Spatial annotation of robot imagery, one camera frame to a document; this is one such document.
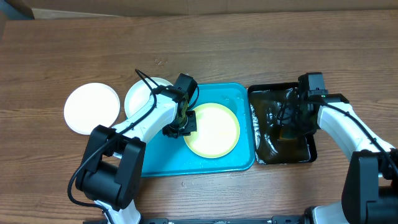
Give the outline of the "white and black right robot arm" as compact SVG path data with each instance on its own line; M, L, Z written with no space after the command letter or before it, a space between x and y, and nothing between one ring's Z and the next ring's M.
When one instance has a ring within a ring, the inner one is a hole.
M301 222L397 223L397 148L371 131L341 93L330 94L322 73L306 73L297 83L288 125L324 130L349 160L341 200L306 209Z

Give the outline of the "green and yellow sponge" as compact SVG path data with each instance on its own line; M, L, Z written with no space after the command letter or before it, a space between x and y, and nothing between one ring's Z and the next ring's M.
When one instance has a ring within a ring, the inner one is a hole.
M291 129L282 128L279 134L280 141L293 141L297 139L297 133Z

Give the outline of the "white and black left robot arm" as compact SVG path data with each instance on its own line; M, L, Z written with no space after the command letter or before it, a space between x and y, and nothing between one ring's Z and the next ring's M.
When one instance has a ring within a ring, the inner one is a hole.
M102 211L102 223L142 223L134 197L139 188L147 143L158 133L170 138L196 131L193 77L181 73L173 85L150 88L149 101L112 128L91 132L80 166L72 175L70 201Z

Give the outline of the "yellow plate with ketchup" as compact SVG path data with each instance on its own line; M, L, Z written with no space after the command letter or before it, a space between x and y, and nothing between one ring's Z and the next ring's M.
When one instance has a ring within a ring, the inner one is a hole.
M240 137L236 115L226 106L205 103L194 108L197 130L184 137L188 148L198 156L216 159L230 153Z

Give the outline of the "white plate with ketchup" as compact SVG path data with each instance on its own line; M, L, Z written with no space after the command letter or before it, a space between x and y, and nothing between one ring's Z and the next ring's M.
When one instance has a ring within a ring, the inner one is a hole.
M91 134L98 125L110 127L120 112L118 94L103 83L87 83L67 98L63 115L67 126L83 135Z

